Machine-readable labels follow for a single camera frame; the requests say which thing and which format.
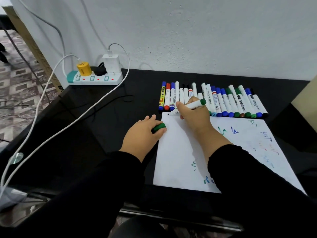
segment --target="left hand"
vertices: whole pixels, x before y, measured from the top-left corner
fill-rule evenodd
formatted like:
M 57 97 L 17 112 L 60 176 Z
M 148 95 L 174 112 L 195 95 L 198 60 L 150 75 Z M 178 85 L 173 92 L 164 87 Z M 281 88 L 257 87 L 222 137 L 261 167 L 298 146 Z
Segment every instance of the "left hand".
M 132 154 L 142 162 L 147 153 L 167 131 L 167 128 L 161 128 L 153 134 L 152 128 L 163 123 L 163 121 L 155 119 L 156 115 L 152 115 L 151 118 L 146 116 L 144 120 L 136 122 L 126 133 L 119 151 Z

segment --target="black sleeve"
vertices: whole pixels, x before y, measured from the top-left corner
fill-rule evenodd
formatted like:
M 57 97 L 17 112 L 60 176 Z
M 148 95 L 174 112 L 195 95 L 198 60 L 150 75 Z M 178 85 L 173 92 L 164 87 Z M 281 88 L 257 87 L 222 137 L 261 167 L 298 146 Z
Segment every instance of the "black sleeve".
M 135 156 L 110 153 L 89 176 L 50 200 L 13 233 L 45 230 L 50 236 L 89 232 L 107 237 L 123 202 L 138 194 L 143 182 L 141 162 Z
M 220 147 L 209 158 L 208 171 L 246 231 L 271 237 L 315 233 L 316 204 L 241 147 Z

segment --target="yellow plug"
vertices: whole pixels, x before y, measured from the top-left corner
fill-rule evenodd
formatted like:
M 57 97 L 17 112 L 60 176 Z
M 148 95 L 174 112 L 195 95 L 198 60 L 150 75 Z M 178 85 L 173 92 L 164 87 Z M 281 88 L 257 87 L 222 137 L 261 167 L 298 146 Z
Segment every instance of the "yellow plug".
M 78 71 L 80 72 L 81 76 L 89 76 L 93 72 L 89 66 L 88 62 L 80 62 L 77 64 Z

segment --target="white cable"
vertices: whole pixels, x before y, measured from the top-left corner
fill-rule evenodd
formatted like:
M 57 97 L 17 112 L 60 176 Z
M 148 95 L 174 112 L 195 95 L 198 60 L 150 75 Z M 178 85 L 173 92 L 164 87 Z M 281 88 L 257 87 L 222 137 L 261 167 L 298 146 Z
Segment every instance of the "white cable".
M 60 39 L 61 39 L 61 44 L 63 46 L 63 57 L 66 56 L 66 50 L 65 50 L 65 43 L 64 43 L 64 39 L 63 39 L 63 36 L 61 35 L 61 31 L 58 29 L 58 27 L 54 26 L 53 24 L 51 24 L 50 22 L 44 20 L 43 18 L 41 18 L 40 16 L 38 16 L 37 14 L 35 14 L 33 11 L 30 10 L 30 8 L 22 1 L 22 0 L 19 0 L 19 2 L 31 13 L 33 14 L 34 16 L 36 16 L 38 19 L 42 20 L 43 22 L 45 22 L 46 24 L 50 25 L 52 28 L 54 28 L 57 32 L 58 32 L 58 35 L 60 36 Z M 64 76 L 66 77 L 66 72 L 65 72 L 65 61 L 63 61 L 62 63 L 62 69 L 63 69 L 63 74 Z
M 39 100 L 39 102 L 38 102 L 38 104 L 37 104 L 37 106 L 36 106 L 35 117 L 34 117 L 34 120 L 33 120 L 33 122 L 32 122 L 32 125 L 31 125 L 31 128 L 30 128 L 30 130 L 29 130 L 29 133 L 28 133 L 28 135 L 26 136 L 26 138 L 24 139 L 24 141 L 22 142 L 22 144 L 19 146 L 19 148 L 18 148 L 18 149 L 14 152 L 14 154 L 11 156 L 11 158 L 9 159 L 9 161 L 8 161 L 8 163 L 7 163 L 6 168 L 4 169 L 4 172 L 3 172 L 2 177 L 1 177 L 1 182 L 0 182 L 0 188 L 1 188 L 0 200 L 1 200 L 2 194 L 3 194 L 4 189 L 5 189 L 5 188 L 4 188 L 5 185 L 3 185 L 3 184 L 4 184 L 5 176 L 6 176 L 7 172 L 8 172 L 8 169 L 9 169 L 10 164 L 11 164 L 11 159 L 12 159 L 13 157 L 15 157 L 15 155 L 21 150 L 21 148 L 23 147 L 23 145 L 24 145 L 24 144 L 26 143 L 26 141 L 29 139 L 29 137 L 30 137 L 30 135 L 31 135 L 31 133 L 32 133 L 32 130 L 33 130 L 33 128 L 34 128 L 34 125 L 35 125 L 37 116 L 38 116 L 39 106 L 40 106 L 41 101 L 42 101 L 42 99 L 43 99 L 43 97 L 44 97 L 44 95 L 45 95 L 45 91 L 46 91 L 46 89 L 47 89 L 47 87 L 48 87 L 48 85 L 49 85 L 49 82 L 50 82 L 50 80 L 51 80 L 53 74 L 54 74 L 54 71 L 55 71 L 55 69 L 57 68 L 57 66 L 58 66 L 65 58 L 67 58 L 67 57 L 69 57 L 69 56 L 77 57 L 77 56 L 75 56 L 75 55 L 73 55 L 73 54 L 69 54 L 69 55 L 63 57 L 62 59 L 60 59 L 60 60 L 58 61 L 58 63 L 55 65 L 55 67 L 54 67 L 54 69 L 53 69 L 53 71 L 52 71 L 52 74 L 50 75 L 49 79 L 47 80 L 47 83 L 46 83 L 46 86 L 45 86 L 45 88 L 44 88 L 44 90 L 43 90 L 42 96 L 41 96 L 41 98 L 40 98 L 40 100 Z
M 126 73 L 124 79 L 123 79 L 113 90 L 111 90 L 110 92 L 108 92 L 107 94 L 105 94 L 105 95 L 104 95 L 101 99 L 99 99 L 93 106 L 91 106 L 89 109 L 87 109 L 87 110 L 86 110 L 82 115 L 80 115 L 75 121 L 73 121 L 71 124 L 69 124 L 68 126 L 66 126 L 65 128 L 63 128 L 61 131 L 59 131 L 59 132 L 57 132 L 56 134 L 54 134 L 52 137 L 50 137 L 50 138 L 48 138 L 47 140 L 45 140 L 45 141 L 44 141 L 42 144 L 40 144 L 32 153 L 30 153 L 29 156 L 26 157 L 26 158 L 15 168 L 15 170 L 10 174 L 10 176 L 8 177 L 8 179 L 7 179 L 6 183 L 4 184 L 4 186 L 1 185 L 0 200 L 1 200 L 1 197 L 2 197 L 2 195 L 3 195 L 3 192 L 4 192 L 5 188 L 8 186 L 8 184 L 9 184 L 10 180 L 12 179 L 12 177 L 14 176 L 14 174 L 18 171 L 18 169 L 19 169 L 39 148 L 41 148 L 44 144 L 46 144 L 48 141 L 50 141 L 51 139 L 53 139 L 55 136 L 59 135 L 61 132 L 63 132 L 64 130 L 66 130 L 66 129 L 69 128 L 70 126 L 72 126 L 72 125 L 73 125 L 74 123 L 76 123 L 78 120 L 80 120 L 81 117 L 83 117 L 87 112 L 89 112 L 89 110 L 91 110 L 91 109 L 92 109 L 93 107 L 95 107 L 98 103 L 100 103 L 101 100 L 103 100 L 106 96 L 108 96 L 110 93 L 112 93 L 114 90 L 116 90 L 116 89 L 125 81 L 126 77 L 128 76 L 128 73 L 129 73 L 129 71 L 130 71 L 130 58 L 129 58 L 128 53 L 126 52 L 126 50 L 125 50 L 123 47 L 122 47 L 122 49 L 124 50 L 126 56 L 127 56 L 128 59 L 129 59 L 128 71 L 127 71 L 127 73 Z

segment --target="paper sheet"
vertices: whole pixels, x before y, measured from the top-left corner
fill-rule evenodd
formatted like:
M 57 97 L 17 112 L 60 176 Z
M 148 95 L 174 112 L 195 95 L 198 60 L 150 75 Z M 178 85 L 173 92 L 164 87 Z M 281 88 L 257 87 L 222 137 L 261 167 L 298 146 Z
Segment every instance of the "paper sheet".
M 162 114 L 167 132 L 158 143 L 153 184 L 220 193 L 185 120 L 167 114 Z M 305 192 L 264 120 L 210 117 L 210 121 L 230 142 Z

